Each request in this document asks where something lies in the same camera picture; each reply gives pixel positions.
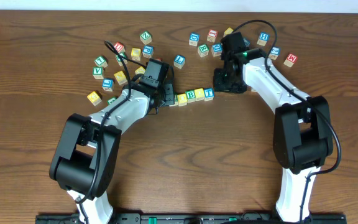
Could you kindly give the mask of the blue T wooden block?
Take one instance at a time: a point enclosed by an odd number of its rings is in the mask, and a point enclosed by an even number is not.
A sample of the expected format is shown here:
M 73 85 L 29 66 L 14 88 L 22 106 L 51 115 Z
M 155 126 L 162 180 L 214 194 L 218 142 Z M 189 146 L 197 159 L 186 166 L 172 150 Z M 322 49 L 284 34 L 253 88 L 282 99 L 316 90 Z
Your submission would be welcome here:
M 214 90 L 212 88 L 204 89 L 204 100 L 210 101 L 214 99 Z

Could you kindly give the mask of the yellow O wooden block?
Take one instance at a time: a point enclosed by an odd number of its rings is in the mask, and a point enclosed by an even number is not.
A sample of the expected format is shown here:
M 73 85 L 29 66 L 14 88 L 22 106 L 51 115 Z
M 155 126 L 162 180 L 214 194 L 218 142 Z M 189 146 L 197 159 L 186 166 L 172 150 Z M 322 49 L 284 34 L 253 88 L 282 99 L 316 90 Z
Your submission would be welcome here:
M 204 94 L 204 89 L 203 88 L 195 89 L 194 92 L 195 92 L 196 101 L 203 101 L 204 100 L 205 94 Z
M 178 106 L 186 106 L 188 103 L 188 98 L 185 93 L 177 95 Z

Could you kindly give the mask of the green B wooden block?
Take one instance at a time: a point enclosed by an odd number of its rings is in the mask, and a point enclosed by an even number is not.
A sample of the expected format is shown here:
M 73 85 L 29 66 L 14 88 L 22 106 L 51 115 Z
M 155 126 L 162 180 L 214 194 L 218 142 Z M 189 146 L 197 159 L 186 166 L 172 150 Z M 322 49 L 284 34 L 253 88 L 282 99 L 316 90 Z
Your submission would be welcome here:
M 187 102 L 188 103 L 192 103 L 196 101 L 196 96 L 195 96 L 195 91 L 194 90 L 188 90 L 185 92 L 186 94 L 186 98 L 187 98 Z

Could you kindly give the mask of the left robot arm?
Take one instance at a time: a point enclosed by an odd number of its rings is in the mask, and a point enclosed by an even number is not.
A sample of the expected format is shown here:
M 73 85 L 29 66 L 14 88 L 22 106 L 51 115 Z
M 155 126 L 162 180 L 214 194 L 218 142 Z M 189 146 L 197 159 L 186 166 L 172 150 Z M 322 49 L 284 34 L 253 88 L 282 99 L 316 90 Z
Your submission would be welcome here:
M 105 109 L 66 121 L 49 176 L 68 192 L 82 223 L 108 223 L 113 208 L 107 187 L 113 177 L 122 134 L 153 109 L 174 103 L 173 83 L 158 88 L 131 83 Z

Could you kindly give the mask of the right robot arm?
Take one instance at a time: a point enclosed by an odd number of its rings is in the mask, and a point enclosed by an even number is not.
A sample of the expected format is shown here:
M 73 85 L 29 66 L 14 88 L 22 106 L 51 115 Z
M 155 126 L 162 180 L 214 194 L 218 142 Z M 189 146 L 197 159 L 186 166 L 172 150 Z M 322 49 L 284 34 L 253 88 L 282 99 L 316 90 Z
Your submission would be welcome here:
M 310 219 L 311 190 L 337 142 L 329 106 L 292 85 L 261 49 L 224 50 L 222 69 L 214 71 L 215 91 L 243 93 L 254 89 L 275 115 L 273 152 L 282 166 L 282 183 L 275 210 L 284 222 Z

